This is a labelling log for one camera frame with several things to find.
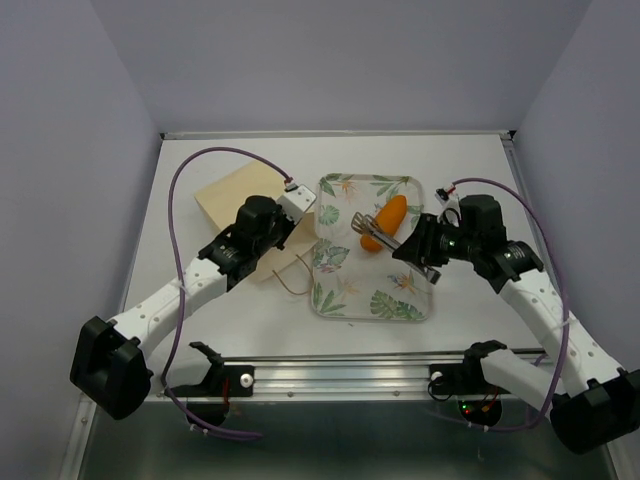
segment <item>orange vegetable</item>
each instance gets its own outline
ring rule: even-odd
[[[406,214],[407,197],[404,195],[396,195],[378,212],[376,221],[384,233],[393,237],[398,231],[398,228],[400,228],[400,224]],[[378,244],[369,235],[360,237],[360,246],[371,253],[379,252],[383,248],[382,245]]]

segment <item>table surface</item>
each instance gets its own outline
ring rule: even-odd
[[[436,211],[436,188],[452,180],[482,176],[515,188],[498,135],[424,135],[375,137],[172,140],[162,146],[127,297],[127,308],[144,300],[175,276],[167,231],[168,187],[178,165],[205,147],[228,146],[262,155],[283,167],[298,183],[314,189],[329,172],[410,175],[425,190],[426,209]],[[175,223],[185,262],[214,235],[194,192],[248,162],[230,153],[208,154],[183,171],[175,195]],[[534,245],[522,208],[489,186],[463,186],[460,193],[490,193],[500,201],[509,237]],[[183,330],[225,356],[281,356],[460,351],[474,342],[497,339],[511,348],[539,347],[533,335],[470,265],[452,262],[435,288],[434,311],[423,323],[391,324],[332,320],[310,309],[309,297],[294,297],[276,279],[243,282],[197,311]],[[308,273],[292,265],[284,276],[308,284]],[[165,358],[165,339],[154,354]]]

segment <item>wall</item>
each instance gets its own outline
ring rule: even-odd
[[[630,370],[640,368],[638,25],[637,0],[595,0],[516,135],[572,308]]]
[[[56,478],[80,326],[116,311],[159,149],[86,0],[0,5],[0,478]]]
[[[517,128],[590,0],[92,0],[161,131]]]

